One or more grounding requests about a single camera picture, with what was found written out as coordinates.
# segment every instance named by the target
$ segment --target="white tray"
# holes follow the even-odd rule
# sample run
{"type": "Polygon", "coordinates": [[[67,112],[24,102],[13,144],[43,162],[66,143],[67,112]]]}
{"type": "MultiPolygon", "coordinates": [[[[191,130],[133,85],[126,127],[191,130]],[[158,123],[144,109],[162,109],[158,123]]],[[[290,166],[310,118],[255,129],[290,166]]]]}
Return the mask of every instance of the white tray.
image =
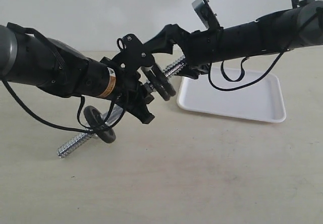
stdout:
{"type": "MultiPolygon", "coordinates": [[[[240,75],[238,69],[225,69],[231,79],[240,75]]],[[[212,81],[220,88],[234,88],[259,78],[263,72],[246,70],[241,82],[228,82],[217,67],[212,68],[212,81]]],[[[214,89],[207,75],[198,80],[184,78],[179,90],[177,104],[180,108],[199,113],[213,114],[269,123],[281,123],[286,110],[279,79],[273,74],[250,87],[222,92],[214,89]]]]}

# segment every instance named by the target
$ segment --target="beige table surface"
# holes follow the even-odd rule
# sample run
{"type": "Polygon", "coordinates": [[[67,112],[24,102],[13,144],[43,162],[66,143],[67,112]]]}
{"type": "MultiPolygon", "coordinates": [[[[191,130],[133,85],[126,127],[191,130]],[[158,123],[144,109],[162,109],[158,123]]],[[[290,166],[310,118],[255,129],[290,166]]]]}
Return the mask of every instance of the beige table surface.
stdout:
{"type": "MultiPolygon", "coordinates": [[[[281,124],[192,114],[156,95],[150,125],[127,114],[114,144],[91,140],[66,159],[56,150],[75,134],[36,122],[1,85],[0,223],[323,223],[323,48],[290,52],[274,73],[287,109],[281,124]]],[[[177,90],[180,82],[172,80],[177,90]]],[[[78,99],[13,87],[40,116],[78,126],[78,99]]]]}

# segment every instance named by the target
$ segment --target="orange label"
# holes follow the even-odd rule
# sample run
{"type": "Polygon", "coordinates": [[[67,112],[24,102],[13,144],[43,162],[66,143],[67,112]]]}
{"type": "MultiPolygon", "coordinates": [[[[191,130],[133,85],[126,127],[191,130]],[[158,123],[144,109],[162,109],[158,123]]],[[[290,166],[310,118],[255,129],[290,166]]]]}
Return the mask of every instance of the orange label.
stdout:
{"type": "Polygon", "coordinates": [[[105,91],[98,96],[98,98],[106,98],[108,97],[112,91],[115,89],[116,86],[116,82],[117,82],[117,78],[116,78],[116,73],[113,69],[108,68],[109,73],[110,73],[110,80],[109,80],[109,84],[107,85],[105,91]]]}

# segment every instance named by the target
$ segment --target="white wall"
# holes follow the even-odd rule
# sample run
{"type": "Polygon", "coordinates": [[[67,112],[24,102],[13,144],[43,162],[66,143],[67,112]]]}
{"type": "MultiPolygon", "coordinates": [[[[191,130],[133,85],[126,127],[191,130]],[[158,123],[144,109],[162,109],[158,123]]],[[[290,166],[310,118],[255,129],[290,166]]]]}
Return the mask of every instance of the white wall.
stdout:
{"type": "MultiPolygon", "coordinates": [[[[135,33],[146,41],[165,24],[203,29],[194,0],[0,0],[0,24],[34,27],[78,50],[116,50],[116,40],[135,33]]],[[[210,0],[225,27],[291,6],[290,0],[210,0]]]]}

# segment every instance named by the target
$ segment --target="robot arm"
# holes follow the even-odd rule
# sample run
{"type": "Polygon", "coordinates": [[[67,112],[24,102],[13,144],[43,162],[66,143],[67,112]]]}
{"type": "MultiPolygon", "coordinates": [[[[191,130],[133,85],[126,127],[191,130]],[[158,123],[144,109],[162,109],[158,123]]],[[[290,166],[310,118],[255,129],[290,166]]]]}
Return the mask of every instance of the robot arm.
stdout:
{"type": "Polygon", "coordinates": [[[149,124],[154,119],[147,107],[154,100],[153,89],[166,101],[176,95],[168,81],[174,72],[198,79],[210,71],[212,63],[323,45],[323,1],[292,0],[291,9],[226,29],[207,0],[196,0],[193,7],[205,31],[189,33],[177,24],[167,25],[146,43],[128,34],[118,39],[120,53],[100,62],[33,28],[8,23],[0,26],[1,79],[7,89],[12,82],[36,86],[58,97],[110,100],[149,124]],[[153,55],[172,54],[175,44],[184,56],[168,68],[173,72],[165,74],[153,55]],[[145,84],[139,81],[139,69],[149,79],[145,84]]]}

